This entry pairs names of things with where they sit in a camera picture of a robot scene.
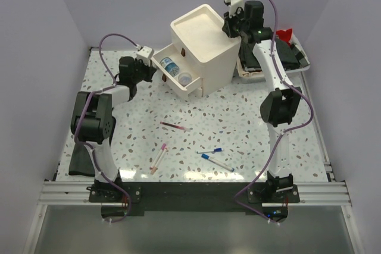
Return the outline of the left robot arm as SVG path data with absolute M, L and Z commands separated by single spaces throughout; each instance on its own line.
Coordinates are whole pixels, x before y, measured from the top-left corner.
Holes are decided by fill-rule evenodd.
M 120 172 L 111 154 L 111 137 L 116 125 L 113 108 L 131 101 L 137 85 L 151 82 L 156 68 L 151 57 L 121 57 L 114 83 L 93 92 L 78 92 L 70 129 L 75 143 L 85 147 L 95 171 L 95 181 L 106 183 L 102 194 L 110 202 L 123 196 Z

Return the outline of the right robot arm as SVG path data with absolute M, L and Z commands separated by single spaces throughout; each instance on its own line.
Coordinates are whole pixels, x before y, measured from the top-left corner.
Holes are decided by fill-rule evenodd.
M 262 198 L 279 202 L 293 188 L 289 164 L 289 137 L 285 128 L 292 122 L 300 103 L 300 89 L 293 90 L 276 51 L 274 33 L 264 27 L 264 5 L 260 1 L 225 0 L 222 30 L 229 38 L 241 38 L 241 59 L 253 57 L 261 67 L 268 95 L 260 105 L 260 114 L 267 124 L 270 158 Z

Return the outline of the blue patterned round jar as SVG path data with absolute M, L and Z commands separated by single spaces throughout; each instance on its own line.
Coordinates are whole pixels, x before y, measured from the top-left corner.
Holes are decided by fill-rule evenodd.
M 169 57 L 165 57 L 160 61 L 160 66 L 166 70 L 172 77 L 176 77 L 179 72 L 179 66 Z

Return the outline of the clear purple round jar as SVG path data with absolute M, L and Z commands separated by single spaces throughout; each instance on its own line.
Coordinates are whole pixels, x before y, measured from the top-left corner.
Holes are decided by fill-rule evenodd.
M 192 75 L 188 72 L 182 72 L 178 75 L 178 82 L 182 86 L 187 86 L 192 82 Z

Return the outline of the long blue marker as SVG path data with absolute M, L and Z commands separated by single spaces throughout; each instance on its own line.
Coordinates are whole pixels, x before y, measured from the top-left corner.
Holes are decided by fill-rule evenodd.
M 211 156 L 207 155 L 206 153 L 203 153 L 203 154 L 201 155 L 201 157 L 202 157 L 203 159 L 209 161 L 209 162 L 212 162 L 213 164 L 218 165 L 219 167 L 224 168 L 224 169 L 227 170 L 227 171 L 230 171 L 231 173 L 234 172 L 234 170 L 235 170 L 234 168 L 232 168 L 232 167 L 226 165 L 225 163 L 222 163 L 222 162 L 216 160 L 215 158 L 212 158 Z

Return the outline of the cream drawer cabinet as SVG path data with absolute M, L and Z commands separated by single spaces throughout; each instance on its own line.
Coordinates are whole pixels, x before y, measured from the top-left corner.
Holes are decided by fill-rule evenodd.
M 224 20 L 208 4 L 203 4 L 170 24 L 172 44 L 180 58 L 201 78 L 202 96 L 232 81 L 241 44 L 222 31 Z

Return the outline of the cream bottom drawer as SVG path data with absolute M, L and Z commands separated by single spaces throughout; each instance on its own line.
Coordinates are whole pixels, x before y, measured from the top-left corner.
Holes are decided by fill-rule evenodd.
M 202 97 L 202 77 L 192 68 L 192 61 L 181 56 L 173 44 L 159 50 L 152 62 L 166 77 L 173 92 L 184 100 L 190 96 Z

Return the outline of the short blue marker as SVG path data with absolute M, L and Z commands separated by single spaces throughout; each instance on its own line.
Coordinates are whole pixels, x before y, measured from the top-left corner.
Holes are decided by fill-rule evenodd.
M 202 150 L 202 151 L 196 151 L 197 154 L 203 154 L 203 153 L 216 153 L 216 152 L 222 152 L 223 148 L 214 148 L 210 150 Z

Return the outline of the dark red pen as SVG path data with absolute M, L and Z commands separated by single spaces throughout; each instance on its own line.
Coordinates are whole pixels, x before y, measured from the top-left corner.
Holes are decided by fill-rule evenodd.
M 184 126 L 178 126 L 178 125 L 175 125 L 175 124 L 166 123 L 166 122 L 163 122 L 163 121 L 160 121 L 160 124 L 163 125 L 163 126 L 175 128 L 175 129 L 178 129 L 178 130 L 182 130 L 182 131 L 185 131 L 185 132 L 189 132 L 189 131 L 192 130 L 191 128 L 187 128 L 187 127 L 184 127 Z

